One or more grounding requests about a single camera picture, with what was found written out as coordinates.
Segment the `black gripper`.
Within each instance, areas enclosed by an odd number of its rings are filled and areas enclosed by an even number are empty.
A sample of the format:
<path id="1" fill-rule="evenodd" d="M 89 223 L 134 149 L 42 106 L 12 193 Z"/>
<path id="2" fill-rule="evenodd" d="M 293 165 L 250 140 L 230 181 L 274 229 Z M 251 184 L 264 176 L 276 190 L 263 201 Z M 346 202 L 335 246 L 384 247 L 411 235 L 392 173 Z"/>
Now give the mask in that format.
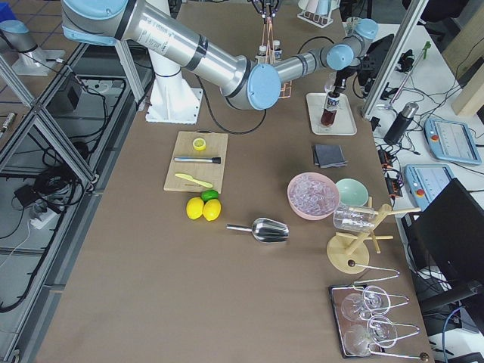
<path id="1" fill-rule="evenodd" d="M 360 70 L 361 60 L 353 60 L 349 66 L 338 70 L 334 83 L 334 91 L 336 93 L 343 93 L 346 89 L 347 79 L 357 74 Z"/>

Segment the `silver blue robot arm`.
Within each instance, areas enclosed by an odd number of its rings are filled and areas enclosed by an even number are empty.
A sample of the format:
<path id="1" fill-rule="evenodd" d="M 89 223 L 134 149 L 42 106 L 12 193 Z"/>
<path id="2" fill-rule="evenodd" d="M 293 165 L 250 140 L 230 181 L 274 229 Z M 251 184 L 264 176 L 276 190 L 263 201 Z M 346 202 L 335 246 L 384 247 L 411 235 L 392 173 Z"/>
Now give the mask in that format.
<path id="1" fill-rule="evenodd" d="M 341 70 L 366 54 L 379 26 L 360 20 L 352 34 L 326 48 L 294 55 L 275 65 L 234 57 L 205 36 L 146 1 L 63 1 L 64 35 L 93 45 L 133 40 L 217 85 L 238 110 L 266 110 L 278 100 L 285 82 L 322 68 Z"/>

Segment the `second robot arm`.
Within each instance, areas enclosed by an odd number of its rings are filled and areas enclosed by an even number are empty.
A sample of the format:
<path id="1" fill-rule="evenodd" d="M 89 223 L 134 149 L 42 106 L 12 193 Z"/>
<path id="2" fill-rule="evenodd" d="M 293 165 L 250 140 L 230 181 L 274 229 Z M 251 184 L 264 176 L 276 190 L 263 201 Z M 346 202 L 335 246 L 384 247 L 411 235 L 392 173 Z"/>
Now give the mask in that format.
<path id="1" fill-rule="evenodd" d="M 47 76 L 57 60 L 65 55 L 64 50 L 42 48 L 20 20 L 2 21 L 1 39 L 19 54 L 19 59 L 12 66 L 17 75 Z"/>

